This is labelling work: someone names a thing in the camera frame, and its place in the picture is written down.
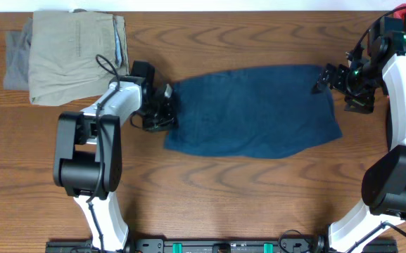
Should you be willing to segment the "dark blue shorts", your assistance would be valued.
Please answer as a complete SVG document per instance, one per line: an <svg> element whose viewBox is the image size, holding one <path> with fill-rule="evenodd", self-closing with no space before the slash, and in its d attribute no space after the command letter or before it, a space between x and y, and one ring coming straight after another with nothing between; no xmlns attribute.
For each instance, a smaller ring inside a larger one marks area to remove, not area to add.
<svg viewBox="0 0 406 253"><path fill-rule="evenodd" d="M251 67L174 85L179 126L168 150L205 157L279 159L342 136L330 91L313 93L318 65Z"/></svg>

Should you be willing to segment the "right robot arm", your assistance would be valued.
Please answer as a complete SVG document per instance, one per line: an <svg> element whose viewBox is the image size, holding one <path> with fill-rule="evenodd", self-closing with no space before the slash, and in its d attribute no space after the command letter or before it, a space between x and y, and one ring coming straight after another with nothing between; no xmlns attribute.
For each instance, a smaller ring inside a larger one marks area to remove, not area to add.
<svg viewBox="0 0 406 253"><path fill-rule="evenodd" d="M371 113L374 91L389 99L386 138L388 153L372 165L362 180L360 201L319 236L311 252L382 252L390 246L375 239L406 222L406 31L368 32L367 54L361 46L348 54L347 66L327 65L313 93L335 89L345 95L347 109Z"/></svg>

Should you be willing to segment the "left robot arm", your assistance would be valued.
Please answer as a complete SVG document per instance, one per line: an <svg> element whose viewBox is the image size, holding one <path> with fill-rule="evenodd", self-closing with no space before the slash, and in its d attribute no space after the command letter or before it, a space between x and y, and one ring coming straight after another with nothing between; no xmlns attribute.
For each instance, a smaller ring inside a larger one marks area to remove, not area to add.
<svg viewBox="0 0 406 253"><path fill-rule="evenodd" d="M65 189L83 211L92 238L77 242L48 242L46 252L135 252L135 242L122 217L116 190L122 175L121 128L141 118L140 129L169 131L178 125L174 89L154 87L156 69L136 61L129 74L113 75L107 91L79 112L58 118L53 163L54 183Z"/></svg>

